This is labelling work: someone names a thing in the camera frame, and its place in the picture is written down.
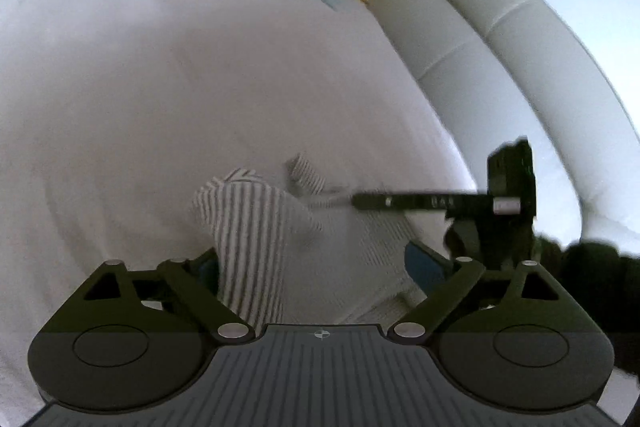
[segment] gray striped fabric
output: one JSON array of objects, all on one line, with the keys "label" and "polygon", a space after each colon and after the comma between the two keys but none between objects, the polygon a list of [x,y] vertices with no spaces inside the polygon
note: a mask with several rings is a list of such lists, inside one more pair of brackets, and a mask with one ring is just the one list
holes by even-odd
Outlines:
[{"label": "gray striped fabric", "polygon": [[267,323],[388,327],[416,301],[403,266],[411,225],[402,215],[354,210],[350,191],[303,155],[286,165],[288,190],[237,169],[194,195],[193,216],[218,252],[219,298],[257,330]]}]

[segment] headboard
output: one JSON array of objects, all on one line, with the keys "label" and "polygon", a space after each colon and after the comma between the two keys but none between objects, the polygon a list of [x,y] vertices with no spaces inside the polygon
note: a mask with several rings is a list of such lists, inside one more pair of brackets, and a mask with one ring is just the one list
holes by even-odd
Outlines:
[{"label": "headboard", "polygon": [[640,254],[640,139],[594,58],[543,0],[372,0],[480,188],[527,136],[539,232]]}]

